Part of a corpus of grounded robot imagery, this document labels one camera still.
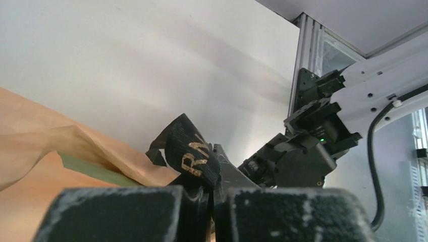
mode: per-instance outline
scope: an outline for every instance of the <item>crumpled paper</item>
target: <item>crumpled paper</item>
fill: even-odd
[[[128,145],[5,89],[0,89],[0,113],[0,191],[51,151],[121,172],[145,186],[165,186],[177,177]]]
[[[124,143],[0,88],[0,241],[31,241],[64,188],[116,186],[64,168],[56,151],[145,186],[165,186],[178,175]]]

